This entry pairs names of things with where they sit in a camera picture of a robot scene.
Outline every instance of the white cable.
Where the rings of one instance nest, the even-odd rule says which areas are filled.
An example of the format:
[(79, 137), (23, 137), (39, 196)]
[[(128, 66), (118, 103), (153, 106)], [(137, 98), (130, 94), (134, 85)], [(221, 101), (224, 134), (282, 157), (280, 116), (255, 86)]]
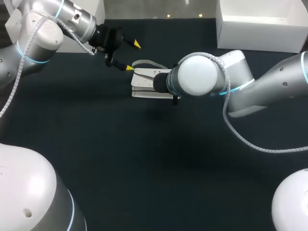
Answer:
[(232, 124), (230, 123), (230, 121), (228, 120), (228, 116), (227, 116), (227, 108), (228, 108), (228, 103), (229, 103), (229, 99), (230, 99), (230, 94), (231, 94), (231, 82), (230, 82), (230, 78), (226, 72), (226, 69), (224, 67), (224, 64), (222, 63), (222, 61), (216, 57), (213, 56), (211, 54), (208, 53), (204, 53), (204, 52), (196, 52), (196, 53), (192, 53), (189, 54), (187, 56), (185, 56), (184, 58), (182, 58), (179, 62), (179, 64), (181, 64), (184, 60), (186, 60), (187, 58), (190, 58), (192, 56), (195, 55), (201, 55), (201, 56), (205, 56), (206, 58), (209, 58), (210, 60), (213, 60), (215, 63), (217, 63), (221, 70), (223, 71), (226, 81), (227, 81), (227, 95), (226, 95), (226, 99), (225, 99), (225, 103), (223, 105), (223, 118), (226, 122), (226, 124), (228, 125), (228, 127), (230, 128), (230, 130), (242, 141), (244, 142), (246, 145), (250, 146), (253, 149), (256, 149), (258, 151), (264, 152), (264, 153), (272, 153), (272, 154), (281, 154), (281, 153), (296, 153), (296, 152), (302, 152), (302, 151), (307, 151), (308, 150), (308, 146), (306, 147), (302, 147), (302, 148), (292, 148), (292, 149), (279, 149), (279, 150), (274, 150), (274, 149), (266, 149), (266, 148), (260, 148), (254, 144), (252, 144), (251, 142), (249, 142), (248, 140), (246, 140), (243, 136), (241, 136), (236, 130), (235, 128), (232, 126)]
[(43, 16), (39, 21), (38, 23), (36, 24), (36, 27), (35, 29), (33, 30), (29, 40), (28, 40), (28, 43), (26, 44), (26, 48), (25, 48), (25, 51), (24, 51), (24, 54), (21, 58), (21, 61), (20, 61), (20, 64), (19, 64), (19, 67), (18, 67), (18, 72), (17, 72), (17, 75), (16, 75), (16, 80), (14, 82), (14, 85), (13, 85), (13, 89), (11, 91), (11, 94), (6, 102), (6, 104), (4, 105), (3, 109), (0, 111), (0, 118), (4, 115), (4, 113), (6, 112), (6, 110), (8, 109), (8, 107), (10, 106), (11, 102), (12, 102), (12, 99), (16, 93), (16, 90), (17, 90), (17, 87), (18, 87), (18, 84), (19, 84), (19, 80), (20, 80), (20, 77), (21, 77), (21, 74), (23, 72), (23, 68), (24, 68), (24, 65), (25, 65), (25, 60), (26, 60), (26, 57), (27, 57), (27, 54), (28, 54), (28, 51), (30, 49), (30, 45), (31, 43), (33, 42), (34, 40), (34, 37), (35, 35), (37, 34), (39, 28), (43, 25), (43, 23), (47, 20), (47, 19), (52, 19), (53, 21), (56, 21), (58, 22), (61, 27), (66, 30), (68, 32), (68, 34), (82, 47), (82, 49), (84, 49), (88, 54), (90, 55), (95, 55), (92, 51), (90, 51), (88, 48), (86, 48), (81, 42), (80, 40), (76, 37), (76, 35), (70, 31), (67, 26), (58, 18), (55, 18), (51, 15), (46, 15), (46, 16)]

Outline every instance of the white object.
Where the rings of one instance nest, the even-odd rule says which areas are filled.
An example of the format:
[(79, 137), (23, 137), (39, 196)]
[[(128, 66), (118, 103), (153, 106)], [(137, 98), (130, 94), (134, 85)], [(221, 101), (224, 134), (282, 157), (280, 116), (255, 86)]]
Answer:
[(186, 59), (180, 65), (178, 81), (186, 93), (201, 96), (214, 88), (217, 76), (218, 71), (214, 62), (198, 55)]
[(218, 48), (299, 53), (308, 35), (301, 0), (218, 0)]
[(173, 99), (169, 93), (159, 93), (153, 88), (153, 79), (159, 73), (169, 73), (170, 69), (135, 68), (131, 80), (132, 97), (151, 99)]
[(32, 230), (48, 211), (56, 185), (55, 171), (43, 156), (0, 144), (0, 230)]
[(280, 184), (272, 203), (272, 217), (277, 231), (308, 230), (308, 169)]
[(147, 98), (147, 99), (173, 99), (173, 96), (168, 93), (159, 93), (156, 91), (133, 91), (131, 94), (132, 97), (136, 98)]
[(169, 73), (170, 69), (135, 68), (131, 80), (132, 90), (152, 90), (153, 79), (159, 73)]
[[(71, 0), (73, 3), (92, 14), (96, 18), (96, 24), (100, 25), (105, 22), (105, 7), (103, 0), (92, 0), (89, 4), (86, 0)], [(17, 42), (21, 30), (22, 15), (18, 9), (15, 9), (11, 14), (10, 19), (5, 24), (6, 30), (10, 36), (12, 43)], [(92, 47), (86, 43), (86, 48), (92, 49)], [(57, 52), (66, 53), (85, 53), (85, 51), (71, 38), (65, 36), (62, 46)]]

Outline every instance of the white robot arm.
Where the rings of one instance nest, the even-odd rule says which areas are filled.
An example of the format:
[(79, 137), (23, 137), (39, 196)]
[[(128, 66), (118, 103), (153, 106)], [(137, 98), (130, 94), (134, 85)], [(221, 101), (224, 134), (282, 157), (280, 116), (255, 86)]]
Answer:
[[(113, 65), (120, 70), (128, 68), (114, 59), (114, 53), (121, 43), (124, 41), (140, 48), (135, 39), (129, 38), (120, 29), (108, 28), (104, 24), (96, 25), (93, 15), (69, 0), (17, 0), (13, 1), (13, 6), (22, 13), (22, 29), (16, 43), (0, 50), (0, 89), (15, 79), (30, 36), (44, 16), (49, 16), (50, 19), (43, 23), (34, 36), (27, 52), (23, 76), (40, 71), (48, 63), (61, 46), (63, 33), (69, 37), (72, 37), (73, 33), (80, 44), (89, 42), (91, 46), (106, 54), (107, 66)], [(67, 30), (61, 31), (60, 21), (69, 33)]]
[[(157, 75), (154, 88), (179, 97), (208, 93), (226, 96), (225, 74), (217, 63), (201, 54), (188, 55), (169, 74)], [(308, 57), (305, 52), (278, 63), (256, 81), (241, 51), (231, 51), (218, 59), (231, 83), (228, 103), (231, 117), (246, 116), (277, 101), (308, 95)]]

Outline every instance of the white box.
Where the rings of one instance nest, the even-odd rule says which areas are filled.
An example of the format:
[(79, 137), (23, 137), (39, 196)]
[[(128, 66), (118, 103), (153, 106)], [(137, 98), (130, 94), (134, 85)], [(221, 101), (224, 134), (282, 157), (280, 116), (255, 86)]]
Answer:
[[(9, 0), (6, 0), (5, 2), (11, 15), (5, 24), (5, 27), (12, 43), (15, 43), (19, 39), (22, 15), (19, 10), (13, 10), (13, 6), (12, 4), (9, 4)], [(95, 16), (96, 24), (100, 25), (105, 22), (105, 7), (103, 0), (71, 0), (71, 2), (75, 3), (85, 11)], [(85, 46), (90, 50), (92, 49), (89, 43), (86, 43)], [(84, 53), (85, 51), (73, 39), (64, 36), (63, 44), (57, 52)]]
[(301, 0), (218, 0), (218, 48), (300, 53), (308, 35)]

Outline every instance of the dark table surface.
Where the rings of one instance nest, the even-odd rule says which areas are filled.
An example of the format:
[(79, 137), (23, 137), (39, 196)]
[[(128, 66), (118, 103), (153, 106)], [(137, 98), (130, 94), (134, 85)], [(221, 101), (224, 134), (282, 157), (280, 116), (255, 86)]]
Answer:
[[(186, 54), (219, 56), (214, 19), (107, 21), (142, 45), (122, 46), (127, 63), (150, 59), (173, 67)], [(244, 51), (259, 78), (288, 53)], [(279, 183), (308, 167), (308, 153), (265, 154), (227, 128), (219, 97), (131, 97), (132, 72), (102, 57), (56, 54), (24, 78), (1, 142), (41, 153), (81, 207), (89, 231), (273, 231), (271, 200)], [(294, 99), (231, 119), (256, 145), (308, 145), (308, 100)]]

